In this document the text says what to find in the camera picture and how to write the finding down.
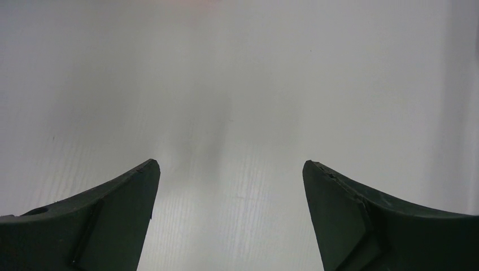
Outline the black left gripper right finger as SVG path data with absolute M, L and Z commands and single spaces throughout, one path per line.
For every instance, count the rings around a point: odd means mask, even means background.
M 477 270 L 478 217 L 411 203 L 306 161 L 325 270 Z

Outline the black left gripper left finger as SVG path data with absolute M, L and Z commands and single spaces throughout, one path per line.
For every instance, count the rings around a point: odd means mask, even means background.
M 150 159 L 111 181 L 1 217 L 2 270 L 136 270 L 160 180 Z

